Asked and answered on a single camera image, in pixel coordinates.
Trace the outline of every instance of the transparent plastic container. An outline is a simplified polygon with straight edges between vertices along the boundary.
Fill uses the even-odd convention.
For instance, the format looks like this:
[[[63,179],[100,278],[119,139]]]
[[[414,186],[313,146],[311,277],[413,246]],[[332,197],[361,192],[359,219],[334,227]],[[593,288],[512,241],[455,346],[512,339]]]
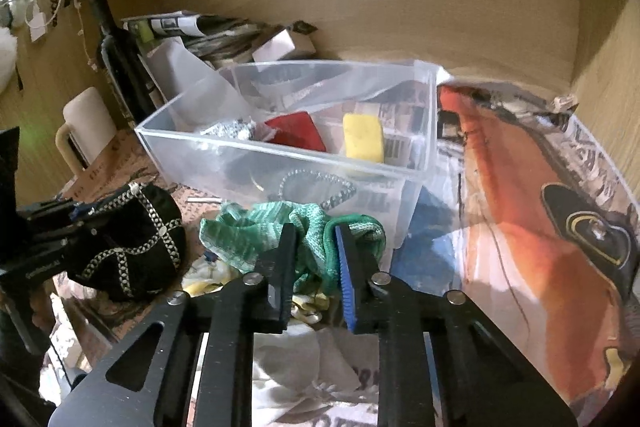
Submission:
[[[244,206],[289,200],[322,204],[334,216],[368,214],[383,224],[390,247],[402,244],[420,189],[430,184],[441,67],[306,60],[212,73],[136,129],[165,179]],[[264,121],[300,110],[328,152],[198,133],[230,118]],[[342,155],[345,112],[380,118],[384,164]]]

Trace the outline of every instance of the red object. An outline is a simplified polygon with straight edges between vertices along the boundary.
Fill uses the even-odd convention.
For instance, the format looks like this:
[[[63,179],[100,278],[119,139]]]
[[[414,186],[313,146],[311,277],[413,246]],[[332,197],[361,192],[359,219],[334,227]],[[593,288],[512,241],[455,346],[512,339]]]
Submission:
[[[311,120],[309,113],[306,111],[277,116],[267,120],[265,124],[278,131],[271,143],[326,152],[326,147],[322,143],[318,129],[316,129],[314,121]]]

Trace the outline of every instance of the black bottle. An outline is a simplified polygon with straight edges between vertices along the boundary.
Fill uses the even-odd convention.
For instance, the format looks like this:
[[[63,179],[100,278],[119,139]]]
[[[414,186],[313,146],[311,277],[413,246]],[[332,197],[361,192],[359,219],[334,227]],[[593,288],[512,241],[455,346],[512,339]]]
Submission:
[[[91,8],[102,33],[98,63],[107,69],[120,109],[133,128],[162,106],[162,96],[135,38],[118,28],[107,0],[91,0]]]

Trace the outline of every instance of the yellow sponge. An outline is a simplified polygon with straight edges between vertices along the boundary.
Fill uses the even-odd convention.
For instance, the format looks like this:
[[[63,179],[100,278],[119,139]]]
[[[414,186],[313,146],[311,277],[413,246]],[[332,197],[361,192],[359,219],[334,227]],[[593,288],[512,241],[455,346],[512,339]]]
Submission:
[[[349,112],[342,117],[342,130],[347,157],[384,163],[385,141],[377,117]]]

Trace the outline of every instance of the green cloth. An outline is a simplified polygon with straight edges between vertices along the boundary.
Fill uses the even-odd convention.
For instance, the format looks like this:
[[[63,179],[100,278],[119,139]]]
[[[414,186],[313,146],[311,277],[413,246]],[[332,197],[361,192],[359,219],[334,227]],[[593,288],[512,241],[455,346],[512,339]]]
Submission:
[[[377,261],[385,251],[385,230],[373,217],[331,217],[318,204],[290,201],[254,204],[250,210],[237,203],[225,203],[215,220],[200,222],[200,241],[222,261],[247,273],[254,269],[259,253],[277,247],[286,223],[292,223],[298,231],[294,284],[297,293],[309,293],[318,290],[318,286],[326,295],[337,290],[337,225],[349,225],[358,249],[373,254]]]

